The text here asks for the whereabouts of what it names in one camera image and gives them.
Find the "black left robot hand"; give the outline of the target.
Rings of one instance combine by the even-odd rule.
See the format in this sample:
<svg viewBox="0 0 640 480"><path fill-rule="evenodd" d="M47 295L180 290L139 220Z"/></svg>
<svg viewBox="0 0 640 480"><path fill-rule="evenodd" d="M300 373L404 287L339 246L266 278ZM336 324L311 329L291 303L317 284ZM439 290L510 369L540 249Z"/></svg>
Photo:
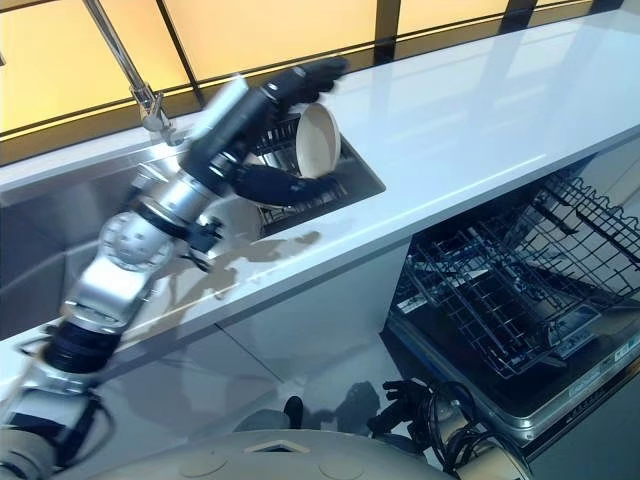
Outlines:
<svg viewBox="0 0 640 480"><path fill-rule="evenodd" d="M260 89L280 110L288 111L297 104L314 103L323 93L331 92L348 67L348 60L341 56L315 60L277 74Z"/></svg>

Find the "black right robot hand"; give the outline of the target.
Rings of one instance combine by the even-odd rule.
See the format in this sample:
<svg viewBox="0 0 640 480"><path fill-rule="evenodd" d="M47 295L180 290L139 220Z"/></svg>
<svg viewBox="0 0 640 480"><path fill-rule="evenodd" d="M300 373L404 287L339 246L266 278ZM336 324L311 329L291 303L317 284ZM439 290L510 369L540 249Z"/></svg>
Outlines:
<svg viewBox="0 0 640 480"><path fill-rule="evenodd" d="M427 386L415 380L394 380L382 384L390 404L367 421L374 438L390 434L401 423L407 423L410 438L419 445L429 445L425 408L431 399Z"/></svg>

